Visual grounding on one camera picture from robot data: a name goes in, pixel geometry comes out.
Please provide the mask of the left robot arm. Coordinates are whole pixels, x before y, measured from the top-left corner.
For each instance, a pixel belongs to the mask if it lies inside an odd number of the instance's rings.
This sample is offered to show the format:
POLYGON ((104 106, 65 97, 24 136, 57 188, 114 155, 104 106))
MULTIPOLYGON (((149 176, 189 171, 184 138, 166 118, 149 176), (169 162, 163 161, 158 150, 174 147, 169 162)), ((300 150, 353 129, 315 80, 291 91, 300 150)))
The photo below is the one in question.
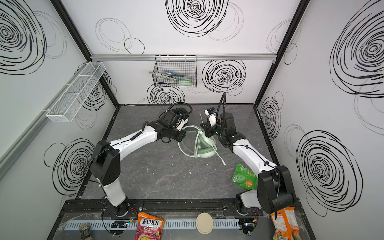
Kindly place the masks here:
POLYGON ((145 121, 142 128, 119 140, 97 143, 90 160, 89 169, 106 194, 108 202, 115 208, 117 217, 124 217, 131 211, 128 198, 120 183, 121 160, 139 148, 161 140, 181 142, 186 135, 183 127, 193 112, 190 104, 172 104, 155 121, 145 121))

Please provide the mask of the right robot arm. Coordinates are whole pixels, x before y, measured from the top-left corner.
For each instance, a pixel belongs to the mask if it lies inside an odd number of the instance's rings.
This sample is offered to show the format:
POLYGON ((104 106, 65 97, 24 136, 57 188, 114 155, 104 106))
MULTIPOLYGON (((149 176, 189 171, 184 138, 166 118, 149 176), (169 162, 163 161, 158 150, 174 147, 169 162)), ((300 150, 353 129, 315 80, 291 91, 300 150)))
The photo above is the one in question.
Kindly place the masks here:
POLYGON ((207 138, 216 136, 223 147, 240 157, 257 174, 257 200, 248 208, 262 208, 275 216, 297 200, 291 172, 286 166, 269 161, 237 131, 233 114, 226 112, 227 94, 223 93, 216 108, 205 110, 207 120, 200 124, 207 138))

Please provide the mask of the mint green headphones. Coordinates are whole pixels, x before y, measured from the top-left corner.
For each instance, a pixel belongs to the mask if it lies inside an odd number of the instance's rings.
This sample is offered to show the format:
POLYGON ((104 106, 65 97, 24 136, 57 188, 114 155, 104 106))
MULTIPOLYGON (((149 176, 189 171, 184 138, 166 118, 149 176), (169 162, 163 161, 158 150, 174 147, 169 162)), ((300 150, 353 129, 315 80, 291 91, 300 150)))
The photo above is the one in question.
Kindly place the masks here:
POLYGON ((222 161, 223 165, 226 165, 224 159, 218 153, 216 140, 213 137, 206 137, 205 131, 201 127, 188 125, 183 127, 182 130, 185 131, 186 135, 189 133, 196 133, 193 150, 187 147, 184 140, 178 142, 178 147, 185 156, 195 159, 207 159, 217 156, 222 161))

